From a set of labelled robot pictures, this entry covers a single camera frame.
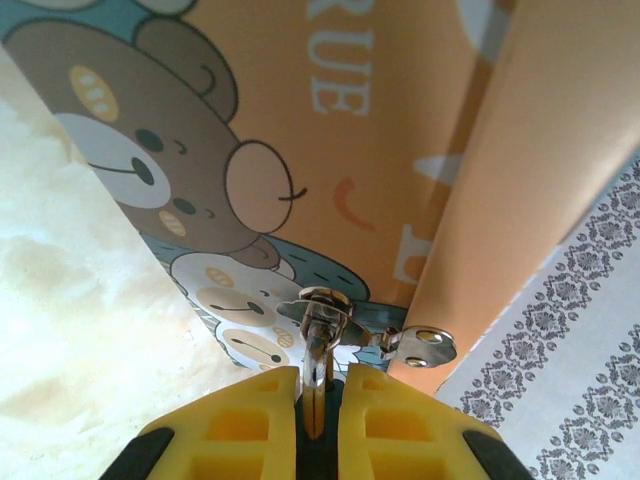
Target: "metal clip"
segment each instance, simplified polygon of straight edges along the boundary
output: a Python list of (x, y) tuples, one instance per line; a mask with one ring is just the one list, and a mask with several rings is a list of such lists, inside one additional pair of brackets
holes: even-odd
[(345, 295), (325, 287), (305, 288), (299, 300), (277, 307), (281, 315), (300, 322), (306, 342), (302, 397), (305, 431), (311, 439), (324, 431), (325, 391), (332, 388), (336, 346), (378, 347), (381, 359), (395, 358), (417, 368), (444, 365), (457, 355), (453, 337), (444, 330), (412, 326), (372, 333), (353, 319), (353, 310)]

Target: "light blue fabric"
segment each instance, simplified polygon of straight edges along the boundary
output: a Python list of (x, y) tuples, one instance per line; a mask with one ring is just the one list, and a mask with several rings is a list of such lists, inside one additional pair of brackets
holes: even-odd
[(88, 25), (131, 43), (136, 27), (151, 16), (152, 12), (133, 0), (103, 0), (71, 11), (35, 7), (19, 0), (0, 0), (0, 38), (4, 42), (11, 31), (23, 23), (59, 19)]

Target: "bear eye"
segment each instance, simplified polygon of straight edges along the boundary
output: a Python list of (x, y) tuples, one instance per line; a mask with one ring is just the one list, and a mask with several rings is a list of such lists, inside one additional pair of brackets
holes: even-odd
[(162, 143), (160, 137), (151, 130), (139, 128), (136, 130), (136, 140), (138, 140), (138, 143), (142, 145), (145, 150), (150, 152), (161, 152), (164, 150), (164, 143)]
[(182, 213), (186, 213), (187, 215), (193, 215), (196, 213), (196, 207), (194, 207), (189, 200), (185, 200), (184, 198), (174, 198), (173, 204), (178, 210)]

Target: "gray floral pattern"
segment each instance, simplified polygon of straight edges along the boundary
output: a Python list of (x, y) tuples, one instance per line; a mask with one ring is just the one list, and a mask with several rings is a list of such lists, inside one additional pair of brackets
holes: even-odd
[(585, 479), (597, 475), (598, 463), (608, 461), (616, 443), (624, 440), (625, 429), (638, 422), (640, 408), (640, 325), (629, 332), (632, 344), (623, 342), (622, 355), (611, 356), (606, 374), (596, 375), (600, 386), (590, 386), (573, 416), (559, 425), (560, 436), (552, 436), (552, 449), (536, 456), (538, 468), (529, 467), (535, 478), (544, 480)]
[[(511, 331), (505, 334), (502, 347), (493, 352), (495, 361), (480, 367), (479, 374), (471, 381), (471, 388), (460, 397), (459, 410), (498, 428), (507, 412), (513, 409), (512, 402), (526, 395), (527, 386), (535, 381), (536, 373), (544, 369), (549, 356), (561, 349), (563, 341), (571, 335), (571, 324), (580, 320), (582, 311), (598, 295), (600, 282), (615, 273), (616, 262), (637, 240), (639, 182), (640, 155), (636, 155), (606, 199), (592, 209), (564, 248), (565, 258), (555, 264), (555, 272), (544, 280), (543, 288), (534, 295), (535, 302), (526, 306), (521, 320), (514, 322)], [(634, 335), (632, 344), (637, 352), (640, 334), (635, 332)], [(612, 357), (608, 366), (608, 388), (627, 388), (640, 394), (640, 362), (632, 353), (627, 355)], [(592, 452), (589, 458), (592, 458), (593, 452), (607, 455), (610, 449), (609, 439), (603, 437), (602, 432), (607, 428), (618, 428), (614, 425), (628, 425), (632, 421), (630, 418), (635, 417), (629, 417), (633, 405), (612, 390), (600, 389), (588, 394), (594, 395), (592, 400), (595, 402), (587, 405), (592, 409), (590, 418), (600, 418), (603, 427), (598, 430), (591, 424), (567, 424), (563, 438), (571, 440), (578, 450), (582, 448), (579, 445), (586, 445), (585, 448)], [(607, 419), (603, 413), (606, 411), (610, 411), (611, 418)], [(585, 472), (591, 471), (565, 453), (549, 451), (544, 455), (548, 461), (543, 462), (546, 469), (546, 473), (541, 473), (543, 478), (585, 478)], [(579, 458), (583, 462), (590, 461), (586, 457)]]

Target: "brown bear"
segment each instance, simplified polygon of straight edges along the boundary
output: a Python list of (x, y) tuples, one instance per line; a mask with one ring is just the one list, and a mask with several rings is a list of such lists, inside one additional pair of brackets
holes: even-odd
[(296, 192), (286, 163), (229, 128), (233, 74), (177, 20), (141, 24), (133, 45), (60, 20), (19, 26), (6, 48), (100, 180), (143, 233), (256, 268), (279, 255), (262, 238)]

